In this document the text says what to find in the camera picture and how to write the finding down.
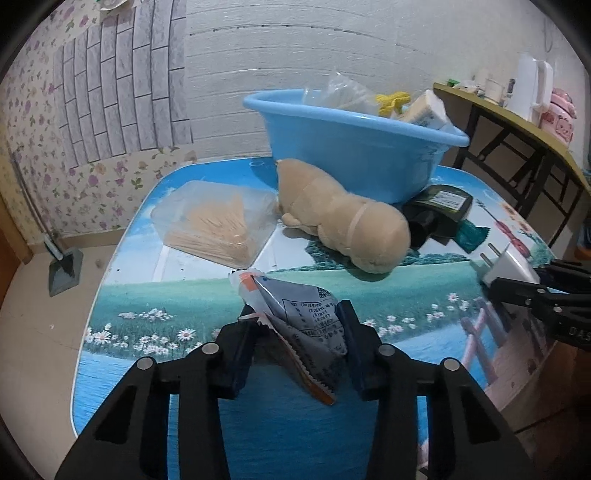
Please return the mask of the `clear box of toothpicks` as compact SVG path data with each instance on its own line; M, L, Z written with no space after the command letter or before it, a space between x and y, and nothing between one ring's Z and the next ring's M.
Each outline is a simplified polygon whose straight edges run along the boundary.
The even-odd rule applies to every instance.
M160 200L150 218L164 245L245 269L276 230L277 214L269 190L193 180Z

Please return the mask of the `pink cartoon container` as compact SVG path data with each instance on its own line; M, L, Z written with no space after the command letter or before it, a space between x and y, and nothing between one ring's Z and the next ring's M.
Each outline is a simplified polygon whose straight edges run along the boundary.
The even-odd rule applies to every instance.
M560 88L552 90L549 109L541 116L540 128L566 147L574 136L576 109L571 96Z

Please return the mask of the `blue plastic basin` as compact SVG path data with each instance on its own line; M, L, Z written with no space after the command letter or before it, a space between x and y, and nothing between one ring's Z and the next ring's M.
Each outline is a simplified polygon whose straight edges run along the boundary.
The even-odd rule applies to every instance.
M470 140L455 126L441 131L346 110L308 106L301 89L266 90L243 106L263 117L273 159L317 166L349 192L403 204L430 182L444 154Z

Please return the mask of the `tan plush toy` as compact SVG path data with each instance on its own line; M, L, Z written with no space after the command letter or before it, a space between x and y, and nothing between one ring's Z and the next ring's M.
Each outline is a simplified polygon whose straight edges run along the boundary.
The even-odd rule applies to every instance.
M324 170L297 159L276 162L281 221L370 274L401 264L411 246L408 222L394 206L346 191Z

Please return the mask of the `teal green cloth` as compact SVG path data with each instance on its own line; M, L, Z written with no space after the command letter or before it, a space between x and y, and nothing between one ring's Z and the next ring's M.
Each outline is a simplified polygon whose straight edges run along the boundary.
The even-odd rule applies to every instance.
M476 226L469 220L462 220L458 224L454 241L463 251L470 254L485 242L489 232L489 227Z

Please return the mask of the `white paper cup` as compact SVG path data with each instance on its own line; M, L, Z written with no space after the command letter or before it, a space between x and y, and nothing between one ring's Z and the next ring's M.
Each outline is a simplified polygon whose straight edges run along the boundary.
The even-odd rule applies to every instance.
M495 105L500 105L503 101L504 87L494 80L487 78L484 86L484 99Z

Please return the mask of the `side table black frame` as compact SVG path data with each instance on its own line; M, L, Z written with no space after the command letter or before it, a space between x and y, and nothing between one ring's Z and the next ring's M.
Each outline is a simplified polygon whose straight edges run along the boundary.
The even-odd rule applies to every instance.
M577 208L590 197L590 185L567 147L550 134L507 109L473 93L435 83L434 92L468 108L467 147L451 164L493 181L509 196L515 210L528 218L537 203L560 215L549 238L554 246Z

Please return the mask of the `white power adapter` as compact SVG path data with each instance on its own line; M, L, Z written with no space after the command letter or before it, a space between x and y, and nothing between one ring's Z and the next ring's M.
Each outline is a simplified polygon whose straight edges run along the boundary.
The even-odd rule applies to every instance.
M484 253L481 254L486 266L484 273L481 275L481 281L487 287L490 287L492 282L498 278L531 284L540 283L538 273L516 246L509 244L503 251L500 251L492 243L488 243L488 247L496 257L489 259Z

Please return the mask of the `printed snack wrapper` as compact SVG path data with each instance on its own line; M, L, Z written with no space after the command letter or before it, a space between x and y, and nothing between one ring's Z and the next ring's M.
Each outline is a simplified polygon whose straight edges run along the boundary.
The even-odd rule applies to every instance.
M335 297L321 287L274 279L257 270L235 271L229 282L252 308L239 319L263 326L279 360L311 397L335 404L335 388L348 353Z

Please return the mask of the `black label packet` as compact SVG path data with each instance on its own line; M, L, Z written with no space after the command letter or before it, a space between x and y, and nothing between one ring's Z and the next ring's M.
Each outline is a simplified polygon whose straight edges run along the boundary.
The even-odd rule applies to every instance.
M459 231L473 204L473 196L451 185L431 185L407 202L402 212L408 222L411 248L429 239L446 245Z

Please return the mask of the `yellow mesh bag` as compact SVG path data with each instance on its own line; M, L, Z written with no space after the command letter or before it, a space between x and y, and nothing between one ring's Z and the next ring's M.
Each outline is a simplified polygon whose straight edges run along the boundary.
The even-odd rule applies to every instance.
M388 95L376 95L376 101L379 106L379 115L384 118L400 115L403 107L411 100L411 95L404 91L397 91Z

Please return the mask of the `white electric kettle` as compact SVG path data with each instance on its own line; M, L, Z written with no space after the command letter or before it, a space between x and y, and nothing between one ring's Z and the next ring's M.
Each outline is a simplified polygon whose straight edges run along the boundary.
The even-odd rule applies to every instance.
M514 77L511 96L506 108L538 126L542 115L548 111L554 84L552 66L530 54L520 56L517 73Z

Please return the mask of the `clear plastic bag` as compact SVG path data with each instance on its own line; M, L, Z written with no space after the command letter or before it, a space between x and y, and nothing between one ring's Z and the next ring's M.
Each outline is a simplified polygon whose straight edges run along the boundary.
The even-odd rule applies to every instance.
M332 71L328 83L322 89L305 88L303 103L308 106L379 115L377 95L366 86L338 71Z

